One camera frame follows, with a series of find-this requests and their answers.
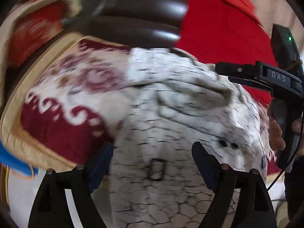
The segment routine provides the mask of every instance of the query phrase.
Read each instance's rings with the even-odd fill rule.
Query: screw
[[[51,175],[52,173],[53,173],[53,169],[52,168],[48,168],[47,169],[47,171],[46,171],[46,173],[48,174],[48,175]]]
[[[252,172],[254,175],[259,174],[259,172],[257,171],[257,169],[251,169],[251,172]]]
[[[228,164],[221,164],[223,170],[229,170],[230,166]]]
[[[84,164],[78,164],[78,165],[76,166],[76,169],[77,169],[77,170],[82,170],[84,167],[85,167]]]

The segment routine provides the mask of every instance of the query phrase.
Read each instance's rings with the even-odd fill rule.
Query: black buckle
[[[160,178],[151,178],[152,174],[154,173],[153,172],[153,163],[154,162],[161,162],[163,163],[163,168],[161,170],[161,177]],[[158,158],[153,158],[151,159],[151,162],[150,162],[150,165],[149,165],[149,171],[148,171],[148,179],[152,180],[152,181],[161,181],[163,178],[164,178],[164,175],[165,175],[165,171],[166,171],[166,160],[163,160],[163,159],[158,159]]]

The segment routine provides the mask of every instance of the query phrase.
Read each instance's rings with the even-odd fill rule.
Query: beige curtain
[[[251,0],[265,32],[271,36],[272,24],[289,27],[301,53],[304,49],[304,28],[285,0]]]

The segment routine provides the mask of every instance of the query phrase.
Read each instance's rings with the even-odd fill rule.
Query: white floor
[[[23,180],[13,174],[9,175],[8,194],[11,216],[19,228],[27,228],[32,204],[44,175],[43,170],[40,170],[38,175],[31,180]],[[271,200],[284,199],[284,191],[283,182],[275,183],[269,191]],[[106,226],[113,228],[108,190],[99,188],[91,194],[91,197]],[[74,227],[82,228],[70,190],[66,190],[66,199]],[[274,209],[277,204],[278,202],[273,202]]]

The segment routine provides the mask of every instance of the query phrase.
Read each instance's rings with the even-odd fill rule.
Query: white garment
[[[213,193],[193,161],[195,141],[220,163],[236,170],[256,168],[266,179],[256,104],[241,85],[214,69],[168,49],[131,50],[129,85],[145,85],[139,86],[115,141],[110,167],[115,227],[198,227]],[[162,181],[146,178],[152,158],[167,161]],[[225,226],[232,221],[237,200],[235,193]]]

